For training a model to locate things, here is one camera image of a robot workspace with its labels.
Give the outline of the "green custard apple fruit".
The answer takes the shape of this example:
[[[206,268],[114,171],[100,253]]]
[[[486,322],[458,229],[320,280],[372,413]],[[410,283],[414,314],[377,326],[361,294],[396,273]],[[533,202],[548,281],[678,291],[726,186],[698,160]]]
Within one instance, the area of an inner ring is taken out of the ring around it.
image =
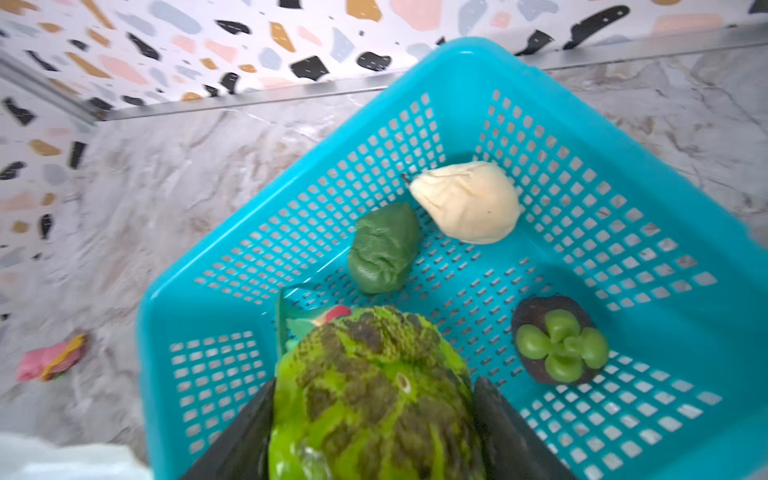
[[[482,479],[466,363],[423,316],[354,309],[275,374],[273,479]]]

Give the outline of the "cream pear shaped fruit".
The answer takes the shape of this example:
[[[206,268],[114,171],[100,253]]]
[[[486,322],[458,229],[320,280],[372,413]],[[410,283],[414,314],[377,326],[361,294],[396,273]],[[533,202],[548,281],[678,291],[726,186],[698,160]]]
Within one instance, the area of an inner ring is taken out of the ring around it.
[[[428,170],[409,190],[446,236],[469,244],[503,240],[521,214],[512,180],[499,166],[481,161]]]

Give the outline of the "purple mangosteen green top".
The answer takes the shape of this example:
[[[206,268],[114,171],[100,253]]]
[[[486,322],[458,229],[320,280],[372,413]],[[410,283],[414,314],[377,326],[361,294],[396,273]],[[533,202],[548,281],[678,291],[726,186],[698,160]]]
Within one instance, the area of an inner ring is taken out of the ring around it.
[[[570,297],[526,298],[514,310],[511,326],[523,367],[540,384],[588,383],[609,361],[606,337]]]

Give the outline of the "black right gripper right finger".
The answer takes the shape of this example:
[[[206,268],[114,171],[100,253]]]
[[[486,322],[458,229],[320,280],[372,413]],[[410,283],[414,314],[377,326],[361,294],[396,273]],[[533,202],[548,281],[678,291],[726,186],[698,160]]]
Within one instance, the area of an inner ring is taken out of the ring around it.
[[[486,377],[474,383],[473,415],[487,479],[576,479]]]

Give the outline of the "red dragon fruit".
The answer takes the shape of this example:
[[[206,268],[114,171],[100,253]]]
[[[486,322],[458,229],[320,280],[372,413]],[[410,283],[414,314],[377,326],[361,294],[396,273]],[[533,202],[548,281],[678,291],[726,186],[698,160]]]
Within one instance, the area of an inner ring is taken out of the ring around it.
[[[276,340],[279,358],[293,350],[315,328],[352,313],[352,309],[343,304],[302,309],[291,304],[286,298],[288,293],[295,291],[318,291],[319,289],[316,283],[303,283],[286,286],[279,290],[276,303]]]

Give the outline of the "white plastic bag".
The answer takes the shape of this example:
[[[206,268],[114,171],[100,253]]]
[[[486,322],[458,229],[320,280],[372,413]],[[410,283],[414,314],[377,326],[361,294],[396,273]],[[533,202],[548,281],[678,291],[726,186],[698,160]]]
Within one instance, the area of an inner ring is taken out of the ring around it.
[[[48,441],[1,434],[2,479],[153,479],[152,470],[122,445],[60,447]]]

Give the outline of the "dark green avocado fruit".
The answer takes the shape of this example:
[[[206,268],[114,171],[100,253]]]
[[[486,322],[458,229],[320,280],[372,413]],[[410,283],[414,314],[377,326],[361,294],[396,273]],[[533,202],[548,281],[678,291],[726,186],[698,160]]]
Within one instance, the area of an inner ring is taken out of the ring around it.
[[[391,293],[402,288],[420,246],[421,229],[408,203],[394,203],[357,220],[348,253],[349,275],[365,294]]]

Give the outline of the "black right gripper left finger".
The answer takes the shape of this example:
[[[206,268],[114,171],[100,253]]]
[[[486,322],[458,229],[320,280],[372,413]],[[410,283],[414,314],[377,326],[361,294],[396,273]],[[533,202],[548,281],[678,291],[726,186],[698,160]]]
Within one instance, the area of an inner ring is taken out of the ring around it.
[[[269,380],[181,479],[268,479],[275,386]]]

